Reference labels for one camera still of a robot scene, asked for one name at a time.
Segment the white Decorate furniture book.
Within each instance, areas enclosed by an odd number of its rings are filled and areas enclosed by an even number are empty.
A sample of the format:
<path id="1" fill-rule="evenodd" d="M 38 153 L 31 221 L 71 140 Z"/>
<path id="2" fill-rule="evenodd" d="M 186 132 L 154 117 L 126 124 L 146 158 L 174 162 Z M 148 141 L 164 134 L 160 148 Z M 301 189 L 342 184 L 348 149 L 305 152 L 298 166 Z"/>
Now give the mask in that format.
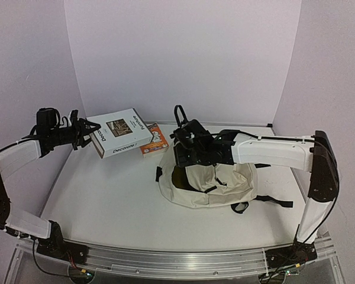
<path id="1" fill-rule="evenodd" d="M 102 159 L 144 146 L 153 139 L 135 108 L 87 117 L 87 120 L 100 125 L 89 136 Z"/>

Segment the beige canvas backpack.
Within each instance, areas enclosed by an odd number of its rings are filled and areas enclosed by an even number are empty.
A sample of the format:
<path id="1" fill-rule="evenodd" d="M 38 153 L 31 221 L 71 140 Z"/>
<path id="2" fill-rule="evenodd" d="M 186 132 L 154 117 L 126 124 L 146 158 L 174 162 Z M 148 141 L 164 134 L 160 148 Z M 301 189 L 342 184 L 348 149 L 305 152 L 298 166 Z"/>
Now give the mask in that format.
<path id="1" fill-rule="evenodd" d="M 257 194 L 256 164 L 183 167 L 189 182 L 187 189 L 173 185 L 172 173 L 176 167 L 173 148 L 170 147 L 156 168 L 156 182 L 162 196 L 173 204 L 191 209 L 230 206 L 237 214 L 242 214 L 251 201 L 272 202 L 283 208 L 293 207 L 292 201 Z"/>

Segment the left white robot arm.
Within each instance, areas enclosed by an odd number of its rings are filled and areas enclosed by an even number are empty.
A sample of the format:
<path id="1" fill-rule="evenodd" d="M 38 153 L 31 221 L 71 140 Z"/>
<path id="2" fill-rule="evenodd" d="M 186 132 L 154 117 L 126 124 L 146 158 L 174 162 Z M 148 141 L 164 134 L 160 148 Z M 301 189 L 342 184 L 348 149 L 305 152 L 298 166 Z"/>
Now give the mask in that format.
<path id="1" fill-rule="evenodd" d="M 56 223 L 17 205 L 13 193 L 18 186 L 13 176 L 60 146 L 73 150 L 86 147 L 90 135 L 100 129 L 96 122 L 79 118 L 75 112 L 70 117 L 39 117 L 29 134 L 0 149 L 0 230 L 17 238 L 29 237 L 45 240 L 45 248 L 54 257 L 67 253 L 67 243 L 53 234 Z"/>

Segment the yellow plastic folder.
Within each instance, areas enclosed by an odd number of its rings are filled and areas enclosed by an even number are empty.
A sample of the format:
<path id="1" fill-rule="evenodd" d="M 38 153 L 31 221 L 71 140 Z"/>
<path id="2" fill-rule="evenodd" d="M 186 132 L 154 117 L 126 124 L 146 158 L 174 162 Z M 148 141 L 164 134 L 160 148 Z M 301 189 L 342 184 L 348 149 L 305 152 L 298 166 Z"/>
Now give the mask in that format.
<path id="1" fill-rule="evenodd" d="M 172 173 L 172 183 L 176 188 L 187 189 L 189 182 L 187 180 L 185 169 L 176 167 Z"/>

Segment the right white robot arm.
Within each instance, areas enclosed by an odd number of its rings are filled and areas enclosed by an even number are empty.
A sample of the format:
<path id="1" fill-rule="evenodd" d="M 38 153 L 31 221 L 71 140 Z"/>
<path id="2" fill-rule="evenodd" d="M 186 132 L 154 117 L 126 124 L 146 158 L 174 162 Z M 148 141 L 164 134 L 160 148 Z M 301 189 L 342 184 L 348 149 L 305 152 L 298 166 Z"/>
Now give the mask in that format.
<path id="1" fill-rule="evenodd" d="M 257 170 L 260 195 L 291 200 L 292 208 L 253 201 L 243 214 L 229 206 L 188 208 L 159 190 L 160 156 L 128 151 L 100 159 L 93 147 L 75 156 L 70 183 L 81 208 L 71 237 L 91 244 L 142 250 L 216 251 L 290 243 L 304 210 L 293 172 L 271 166 Z"/>

